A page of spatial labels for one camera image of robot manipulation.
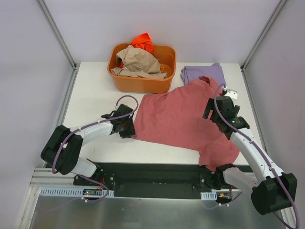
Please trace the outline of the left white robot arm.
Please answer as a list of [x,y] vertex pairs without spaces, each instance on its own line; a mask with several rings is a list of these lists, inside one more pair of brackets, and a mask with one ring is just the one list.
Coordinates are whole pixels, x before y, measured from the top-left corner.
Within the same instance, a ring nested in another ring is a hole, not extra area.
[[104,136],[118,133],[121,138],[135,135],[133,125],[134,110],[124,104],[110,114],[104,114],[96,121],[80,127],[55,128],[41,152],[41,159],[62,175],[74,173],[84,176],[91,186],[100,182],[98,166],[80,156],[81,148]]

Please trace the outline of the pink t-shirt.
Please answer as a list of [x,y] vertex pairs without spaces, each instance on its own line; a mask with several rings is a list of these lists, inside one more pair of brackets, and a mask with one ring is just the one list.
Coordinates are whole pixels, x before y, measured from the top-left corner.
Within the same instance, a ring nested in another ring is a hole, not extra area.
[[214,171],[232,164],[240,153],[217,125],[203,118],[218,83],[202,76],[164,94],[142,98],[134,121],[136,140],[198,151],[199,165]]

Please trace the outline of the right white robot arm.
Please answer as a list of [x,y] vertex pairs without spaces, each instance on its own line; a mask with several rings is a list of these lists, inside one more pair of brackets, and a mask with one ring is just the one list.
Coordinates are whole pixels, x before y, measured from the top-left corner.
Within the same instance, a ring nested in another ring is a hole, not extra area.
[[207,185],[220,190],[228,185],[247,194],[261,215],[292,207],[296,210],[297,179],[285,173],[259,146],[249,124],[238,116],[240,107],[228,96],[210,98],[203,118],[215,123],[228,140],[242,153],[254,176],[242,172],[233,164],[218,166]]

